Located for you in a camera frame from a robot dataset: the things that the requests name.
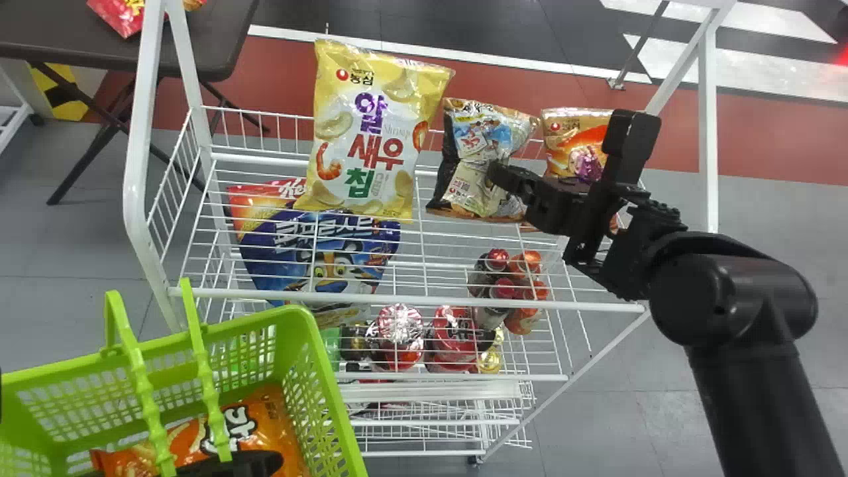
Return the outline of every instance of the table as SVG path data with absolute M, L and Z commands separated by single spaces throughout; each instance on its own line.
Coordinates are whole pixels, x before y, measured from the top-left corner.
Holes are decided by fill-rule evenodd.
M 248 34 L 250 20 L 259 0 L 213 0 L 187 16 L 192 48 L 201 84 L 221 106 L 236 108 L 211 82 L 228 78 Z M 120 131 L 129 132 L 127 121 L 132 108 L 131 82 L 109 107 L 96 104 L 75 84 L 66 81 L 46 63 L 84 66 L 102 70 L 135 71 L 140 35 L 123 39 L 112 30 L 85 0 L 2 0 L 0 1 L 0 57 L 23 59 L 55 81 L 74 99 L 85 103 L 103 119 L 103 125 L 84 155 L 47 200 L 57 204 L 97 154 Z M 179 77 L 173 37 L 164 28 L 159 79 Z M 257 124 L 254 118 L 245 119 Z M 168 162 L 170 157 L 151 145 L 151 153 Z M 196 186 L 202 184 L 192 178 Z

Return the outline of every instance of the seaweed snack bag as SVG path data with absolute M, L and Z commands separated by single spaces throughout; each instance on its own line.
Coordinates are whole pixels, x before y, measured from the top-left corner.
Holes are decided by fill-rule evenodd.
M 538 118 L 469 99 L 445 98 L 442 164 L 427 209 L 439 215 L 520 222 L 524 204 L 486 178 L 533 135 Z
M 244 265 L 256 289 L 372 294 L 398 250 L 400 224 L 351 210 L 293 210 L 301 177 L 227 189 Z M 273 306 L 282 300 L 268 300 Z M 365 320 L 367 305 L 308 301 L 319 328 Z
M 282 467 L 273 474 L 274 476 L 310 475 L 300 453 L 280 386 L 265 385 L 247 398 L 223 406 L 221 411 L 224 413 L 224 426 L 230 437 L 232 452 L 279 452 L 282 455 Z M 206 416 L 168 429 L 168 442 L 177 468 L 218 454 L 209 434 Z M 103 472 L 105 477 L 159 475 L 155 462 L 156 452 L 153 445 L 147 441 L 117 452 L 91 450 L 89 455 L 94 469 Z
M 411 218 L 416 160 L 453 70 L 323 39 L 315 55 L 315 141 L 295 208 Z
M 595 182 L 606 165 L 601 152 L 611 109 L 542 109 L 544 145 L 548 149 L 545 176 L 577 177 Z

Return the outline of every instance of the wire shelf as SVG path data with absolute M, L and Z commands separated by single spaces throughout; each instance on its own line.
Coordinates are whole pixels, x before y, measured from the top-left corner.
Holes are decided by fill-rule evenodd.
M 139 255 L 159 307 L 175 330 L 181 326 L 172 305 L 180 296 L 179 277 L 191 280 L 201 319 L 207 323 L 264 310 L 271 307 L 268 300 L 308 305 L 327 302 L 328 296 L 332 302 L 358 306 L 361 316 L 370 318 L 386 305 L 405 303 L 420 311 L 425 329 L 432 326 L 441 306 L 539 309 L 539 320 L 529 334 L 504 332 L 497 374 L 430 373 L 426 366 L 429 351 L 403 372 L 391 371 L 397 368 L 397 361 L 393 368 L 391 362 L 380 362 L 373 355 L 365 360 L 366 367 L 373 367 L 371 371 L 346 371 L 346 362 L 341 361 L 337 378 L 366 456 L 484 456 L 501 445 L 530 446 L 524 430 L 530 418 L 629 333 L 632 323 L 638 323 L 636 316 L 644 312 L 642 304 L 623 302 L 576 269 L 566 267 L 561 259 L 566 245 L 563 238 L 520 223 L 467 221 L 427 213 L 425 204 L 432 197 L 441 161 L 438 151 L 443 134 L 435 130 L 428 133 L 416 163 L 412 219 L 402 223 L 397 253 L 382 268 L 374 294 L 320 293 L 315 291 L 311 274 L 298 291 L 256 289 L 243 257 L 248 246 L 239 244 L 231 219 L 236 206 L 231 199 L 236 193 L 229 193 L 228 188 L 302 177 L 311 148 L 312 119 L 207 106 L 203 109 L 206 118 L 195 112 L 189 111 L 164 170 L 151 163 L 145 171 L 151 177 L 144 184 L 143 206 L 149 240 Z M 201 145 L 207 140 L 205 125 L 196 127 L 200 119 L 216 125 L 208 138 L 209 147 Z M 544 144 L 532 139 L 513 160 L 541 172 Z M 192 176 L 205 182 L 203 191 L 192 186 L 188 179 Z M 285 226 L 293 221 L 275 222 Z M 127 221 L 128 231 L 141 225 Z M 310 225 L 297 231 L 300 240 L 295 246 L 314 255 L 324 235 L 318 222 Z M 604 243 L 601 249 L 608 246 Z M 507 250 L 510 256 L 537 251 L 542 257 L 539 273 L 517 287 L 533 290 L 534 296 L 547 289 L 547 300 L 472 297 L 468 274 L 481 254 L 494 248 Z M 155 260 L 145 260 L 143 255 Z M 610 315 L 622 317 L 623 331 L 611 333 L 607 325 L 599 325 L 598 317 Z M 433 348 L 430 336 L 426 334 L 427 350 Z M 394 350 L 388 354 L 396 360 L 397 348 Z M 447 362 L 461 363 L 467 364 L 459 359 Z M 542 389 L 549 399 L 540 404 L 537 393 Z

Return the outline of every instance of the green plastic basket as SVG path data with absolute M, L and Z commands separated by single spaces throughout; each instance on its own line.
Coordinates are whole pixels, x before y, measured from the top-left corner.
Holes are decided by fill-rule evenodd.
M 300 451 L 313 477 L 367 476 L 315 319 L 282 306 L 225 323 L 199 324 L 191 287 L 180 283 L 189 331 L 138 343 L 123 301 L 106 293 L 99 352 L 3 375 L 0 475 L 76 475 L 88 450 L 145 439 L 164 477 L 175 475 L 165 426 L 209 415 L 220 460 L 232 457 L 220 403 L 268 383 L 282 385 Z M 115 343 L 114 335 L 120 336 Z

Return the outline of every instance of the metal pole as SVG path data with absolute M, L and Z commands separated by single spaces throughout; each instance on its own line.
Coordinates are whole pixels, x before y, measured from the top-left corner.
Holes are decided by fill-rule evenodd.
M 633 51 L 630 52 L 630 56 L 628 56 L 628 59 L 624 62 L 624 66 L 622 67 L 622 70 L 618 73 L 618 77 L 614 80 L 612 78 L 606 79 L 606 84 L 610 85 L 610 88 L 621 91 L 624 90 L 624 76 L 626 76 L 630 71 L 630 68 L 633 67 L 633 63 L 636 61 L 636 58 L 639 57 L 639 52 L 642 51 L 642 47 L 644 46 L 645 42 L 648 41 L 648 36 L 650 36 L 651 33 L 654 32 L 656 24 L 659 23 L 662 14 L 666 12 L 666 8 L 668 8 L 668 0 L 663 0 L 656 8 L 654 16 L 650 19 L 650 25 L 648 25 L 648 30 L 646 30 L 642 37 L 639 39 L 639 41 L 636 42 L 636 46 L 633 47 Z

